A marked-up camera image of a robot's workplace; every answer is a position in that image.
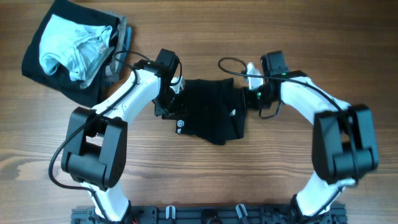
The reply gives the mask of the black t-shirt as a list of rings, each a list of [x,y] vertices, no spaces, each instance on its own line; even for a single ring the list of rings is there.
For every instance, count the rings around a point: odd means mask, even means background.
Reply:
[[[243,90],[234,79],[186,80],[177,96],[175,114],[162,119],[176,121],[177,134],[195,135],[215,145],[244,137],[247,115]]]

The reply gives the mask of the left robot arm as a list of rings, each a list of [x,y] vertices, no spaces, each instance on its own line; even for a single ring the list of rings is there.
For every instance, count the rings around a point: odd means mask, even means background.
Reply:
[[[61,167],[78,182],[76,189],[90,194],[94,207],[74,209],[72,223],[133,223],[131,203],[120,183],[127,130],[148,103],[155,105],[156,116],[176,114],[183,79],[174,74],[181,67],[175,52],[161,49],[154,61],[144,57],[131,66],[129,79],[107,100],[73,111],[60,148]]]

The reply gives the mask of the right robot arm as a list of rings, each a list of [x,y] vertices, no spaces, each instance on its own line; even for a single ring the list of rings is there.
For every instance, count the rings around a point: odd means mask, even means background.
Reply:
[[[306,186],[293,196],[289,219],[307,223],[330,213],[332,203],[378,168],[373,114],[366,105],[351,105],[314,84],[301,70],[291,71],[281,51],[265,54],[259,71],[253,63],[243,70],[248,87],[246,106],[263,110],[273,102],[289,105],[313,126],[312,165]]]

